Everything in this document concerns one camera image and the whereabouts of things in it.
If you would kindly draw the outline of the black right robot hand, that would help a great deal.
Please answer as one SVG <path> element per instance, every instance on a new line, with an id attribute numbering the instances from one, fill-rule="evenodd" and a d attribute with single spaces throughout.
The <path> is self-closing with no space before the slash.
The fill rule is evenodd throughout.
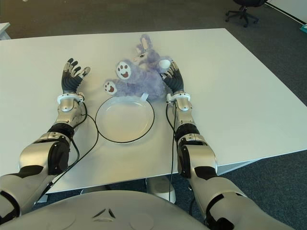
<path id="1" fill-rule="evenodd" d="M 172 61 L 169 68 L 160 76 L 172 93 L 184 91 L 183 78 L 176 62 Z"/>

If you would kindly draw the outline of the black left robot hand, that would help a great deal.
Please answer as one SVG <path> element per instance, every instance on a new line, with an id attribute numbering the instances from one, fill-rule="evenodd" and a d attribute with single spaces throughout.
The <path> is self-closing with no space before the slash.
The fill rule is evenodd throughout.
<path id="1" fill-rule="evenodd" d="M 83 79 L 88 76 L 91 71 L 90 67 L 85 67 L 81 70 L 81 67 L 77 65 L 78 61 L 73 58 L 68 59 L 65 63 L 61 78 L 63 93 L 76 93 Z"/>

